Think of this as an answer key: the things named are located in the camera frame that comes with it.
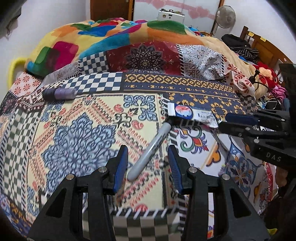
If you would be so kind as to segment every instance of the wooden headboard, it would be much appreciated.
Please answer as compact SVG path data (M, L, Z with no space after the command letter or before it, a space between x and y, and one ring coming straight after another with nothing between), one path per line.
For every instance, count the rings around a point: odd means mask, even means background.
M246 39L248 42L250 42L251 38L254 39L251 48L257 49L259 51L260 61L272 69L276 67L279 60L283 63L292 63L292 61L276 46L261 36L250 32L246 26L244 26L240 38Z

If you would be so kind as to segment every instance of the black bag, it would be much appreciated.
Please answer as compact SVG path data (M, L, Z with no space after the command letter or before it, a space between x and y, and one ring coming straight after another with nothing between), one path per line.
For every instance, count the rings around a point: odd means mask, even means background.
M251 45L246 40L241 39L237 36L234 36L233 34L225 34L222 37L222 41L228 47L248 47L248 48L251 47Z

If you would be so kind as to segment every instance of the pink wall decal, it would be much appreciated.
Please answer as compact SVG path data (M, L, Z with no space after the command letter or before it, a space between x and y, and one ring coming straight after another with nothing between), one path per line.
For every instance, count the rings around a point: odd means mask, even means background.
M187 4L172 0L136 0L136 2L146 2L147 4L152 4L156 9L161 9L165 5L183 8L188 10L188 15L192 18L210 18L215 19L215 15L211 14L209 9L205 9L202 6L193 7Z

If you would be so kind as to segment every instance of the metal screw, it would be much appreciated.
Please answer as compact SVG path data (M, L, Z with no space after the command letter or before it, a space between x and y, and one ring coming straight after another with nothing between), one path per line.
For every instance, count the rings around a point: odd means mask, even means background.
M196 172L197 172L197 168L196 168L196 167L190 167L190 168L188 168L188 170L189 170L191 173L196 173Z
M68 174L67 176L66 176L66 179L67 180L72 180L74 178L74 175L71 173L71 174Z
M230 176L226 173L222 174L221 176L225 181L229 180L230 179Z
M107 171L107 167L100 167L99 172L104 173Z

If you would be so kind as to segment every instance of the yellow handle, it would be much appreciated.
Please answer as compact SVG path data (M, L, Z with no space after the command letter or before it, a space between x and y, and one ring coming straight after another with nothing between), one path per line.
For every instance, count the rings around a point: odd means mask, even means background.
M8 79L7 79L7 86L8 86L8 89L11 88L13 82L14 82L14 79L13 79L13 73L15 71L15 68L17 65L23 65L25 66L25 63L26 63L26 60L27 58L17 58L15 60L13 60L10 64L10 67L9 67L9 70L8 70Z

